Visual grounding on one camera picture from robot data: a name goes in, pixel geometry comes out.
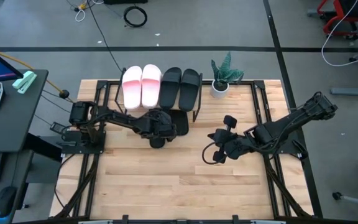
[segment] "computer mouse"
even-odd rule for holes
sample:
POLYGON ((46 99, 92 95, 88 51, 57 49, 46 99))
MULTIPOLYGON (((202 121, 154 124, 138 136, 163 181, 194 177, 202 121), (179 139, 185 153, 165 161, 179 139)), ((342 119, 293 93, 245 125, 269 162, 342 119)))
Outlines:
POLYGON ((15 196, 15 187, 5 187, 0 191, 0 218, 4 218, 11 213, 15 196))

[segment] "red chair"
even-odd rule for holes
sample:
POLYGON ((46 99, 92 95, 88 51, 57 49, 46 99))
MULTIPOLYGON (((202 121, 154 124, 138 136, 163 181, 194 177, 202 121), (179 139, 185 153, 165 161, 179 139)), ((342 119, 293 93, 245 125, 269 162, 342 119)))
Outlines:
MULTIPOLYGON (((335 11, 333 12, 324 12, 321 8, 327 3, 328 0, 323 0, 317 8, 317 13, 320 15, 320 19, 326 21, 326 25, 323 30, 325 34, 330 34, 335 25, 345 17, 345 15, 350 11, 356 0, 334 0, 335 11)), ((347 39, 357 40, 358 39, 358 2, 354 6, 350 14, 342 21, 347 22, 347 29, 338 30, 338 28, 333 32, 333 35, 342 35, 347 39)))

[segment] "desk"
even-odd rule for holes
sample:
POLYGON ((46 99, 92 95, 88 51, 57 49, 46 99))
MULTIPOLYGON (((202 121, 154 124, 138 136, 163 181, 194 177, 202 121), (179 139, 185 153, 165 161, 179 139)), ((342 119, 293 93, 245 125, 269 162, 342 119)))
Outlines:
MULTIPOLYGON (((34 147, 43 144, 39 139, 28 133, 30 124, 37 108, 38 101, 48 76, 47 70, 34 70, 38 75, 31 87, 24 95, 13 89, 13 81, 3 82, 5 97, 0 107, 0 152, 4 154, 3 170, 0 178, 0 191, 11 185, 17 187, 14 208, 21 207, 25 191, 25 180, 34 152, 40 152, 42 147, 34 147)), ((15 211, 0 220, 0 223, 12 222, 15 211)))
MULTIPOLYGON (((273 120, 287 115, 280 80, 264 81, 273 120)), ((78 100, 93 101, 96 82, 82 80, 78 100)), ((225 164, 216 166, 209 166, 201 160, 201 151, 211 142, 206 135, 224 127, 225 115, 237 118, 235 131, 238 133, 257 123, 249 87, 231 85, 227 96, 220 100, 212 98, 209 88, 203 86, 201 110, 196 122, 192 123, 189 116, 189 133, 166 143, 162 149, 151 149, 148 140, 141 139, 130 129, 107 124, 91 219, 121 219, 123 215, 129 215, 130 220, 230 220, 235 214, 240 219, 273 218, 260 154, 246 154, 236 161, 228 159, 225 164)), ((116 86, 110 91, 108 106, 112 109, 117 109, 114 102, 116 91, 116 86)), ((136 116, 141 113, 131 112, 136 116)), ((206 153, 208 160, 211 160, 214 150, 209 149, 206 153)), ((63 203, 77 188, 82 157, 75 155, 61 169, 57 192, 63 203)), ((313 213, 301 162, 289 155, 280 158, 288 190, 303 209, 313 213)), ((278 189, 276 194, 281 205, 278 189)), ((80 215, 85 209, 85 201, 81 201, 80 215)), ((61 209, 54 199, 50 215, 61 209)))

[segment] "slide sandal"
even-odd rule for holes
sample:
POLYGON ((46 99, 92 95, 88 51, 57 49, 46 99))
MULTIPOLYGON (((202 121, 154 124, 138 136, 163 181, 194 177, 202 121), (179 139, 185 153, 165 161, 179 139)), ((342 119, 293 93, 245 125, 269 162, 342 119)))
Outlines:
POLYGON ((186 69, 180 82, 179 109, 189 112, 194 108, 200 87, 200 75, 193 69, 186 69))
POLYGON ((162 77, 160 89, 160 107, 171 109, 177 100, 180 86, 181 69, 170 68, 162 77))
POLYGON ((172 123, 177 126, 178 136, 186 135, 189 132, 187 113, 180 110, 169 110, 168 114, 171 116, 172 123))
POLYGON ((140 106, 142 95, 142 69, 139 66, 132 66, 126 70, 122 77, 122 92, 124 94, 124 107, 132 110, 140 106))
POLYGON ((142 74, 142 106, 152 109, 157 106, 160 94, 161 71, 155 65, 146 65, 142 74))

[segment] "white plant pot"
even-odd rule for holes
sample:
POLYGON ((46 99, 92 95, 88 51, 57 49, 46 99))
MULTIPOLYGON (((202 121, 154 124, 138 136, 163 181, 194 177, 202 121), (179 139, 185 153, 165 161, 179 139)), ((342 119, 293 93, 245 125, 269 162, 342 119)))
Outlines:
POLYGON ((215 80, 213 80, 212 85, 211 85, 211 95, 217 99, 224 98, 224 96, 226 96, 227 91, 229 90, 229 84, 227 84, 227 88, 224 91, 219 91, 219 90, 215 89, 214 83, 215 83, 215 80))

